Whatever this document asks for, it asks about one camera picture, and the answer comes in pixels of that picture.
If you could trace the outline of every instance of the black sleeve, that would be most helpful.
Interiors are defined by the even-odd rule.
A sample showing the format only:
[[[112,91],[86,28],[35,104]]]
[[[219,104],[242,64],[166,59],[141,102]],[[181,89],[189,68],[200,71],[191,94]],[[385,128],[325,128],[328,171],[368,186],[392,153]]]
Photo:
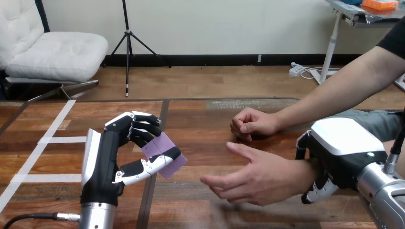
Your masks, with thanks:
[[[405,17],[387,33],[377,46],[405,59]]]

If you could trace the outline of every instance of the gray pants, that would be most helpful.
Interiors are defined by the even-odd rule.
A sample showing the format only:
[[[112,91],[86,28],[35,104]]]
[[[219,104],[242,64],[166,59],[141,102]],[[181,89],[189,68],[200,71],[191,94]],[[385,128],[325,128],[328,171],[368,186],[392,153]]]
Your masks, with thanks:
[[[402,112],[347,110],[332,117],[353,119],[381,142],[394,140],[403,125]]]

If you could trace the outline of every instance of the open hand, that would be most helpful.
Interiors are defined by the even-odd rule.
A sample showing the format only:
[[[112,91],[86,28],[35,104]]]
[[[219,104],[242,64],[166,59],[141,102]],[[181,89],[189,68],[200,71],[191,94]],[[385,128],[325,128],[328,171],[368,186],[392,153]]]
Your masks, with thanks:
[[[275,114],[267,114],[249,107],[232,119],[230,127],[232,133],[244,141],[252,141],[252,134],[272,135],[279,130]]]
[[[223,177],[203,176],[201,182],[231,203],[265,206],[305,193],[315,181],[316,169],[306,160],[287,160],[243,144],[227,143],[229,151],[250,163]]]

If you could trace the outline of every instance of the tape line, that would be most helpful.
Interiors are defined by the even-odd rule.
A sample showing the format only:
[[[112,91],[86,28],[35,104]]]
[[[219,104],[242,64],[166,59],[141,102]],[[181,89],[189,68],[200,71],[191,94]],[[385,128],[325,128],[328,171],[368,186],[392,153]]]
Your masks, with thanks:
[[[20,168],[18,173],[14,175],[13,179],[11,180],[10,184],[4,190],[2,195],[0,196],[0,213],[4,210],[7,203],[10,201],[11,197],[17,191],[18,187],[20,186],[21,182],[16,180],[18,179],[25,179],[27,174],[30,172],[31,168],[34,166],[35,162],[38,160],[39,156],[42,154],[43,150],[45,149],[46,145],[49,142],[49,139],[55,134],[58,127],[61,125],[62,121],[66,117],[67,113],[69,113],[70,109],[75,104],[75,100],[69,100],[63,107],[63,109],[59,112],[58,116],[55,118],[51,126],[48,128],[46,133],[43,135],[44,140],[43,143],[38,144],[35,149],[32,151],[28,159],[25,161],[24,165]]]
[[[39,140],[38,144],[47,142],[51,143],[81,143],[86,142],[87,137],[43,137]]]
[[[68,183],[82,181],[81,174],[16,174],[11,182],[20,183]]]

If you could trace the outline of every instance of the white desk leg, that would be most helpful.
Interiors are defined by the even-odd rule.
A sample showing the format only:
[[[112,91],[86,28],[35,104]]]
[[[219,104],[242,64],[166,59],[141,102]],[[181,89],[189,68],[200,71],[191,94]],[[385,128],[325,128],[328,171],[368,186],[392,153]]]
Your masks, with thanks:
[[[405,91],[405,83],[404,83],[405,74],[401,75],[397,80],[395,80],[395,84],[398,85],[402,90]]]
[[[321,74],[319,75],[318,71],[316,71],[316,70],[310,70],[311,75],[318,82],[318,84],[321,84],[326,80],[326,75],[328,74],[328,71],[329,71],[330,61],[332,60],[333,52],[335,51],[336,41],[338,39],[339,26],[341,23],[341,19],[342,19],[342,14],[340,12],[337,12],[335,27],[333,28],[333,33],[332,33],[332,36],[330,37],[328,51],[326,52],[326,58],[325,58],[325,62],[323,63]]]

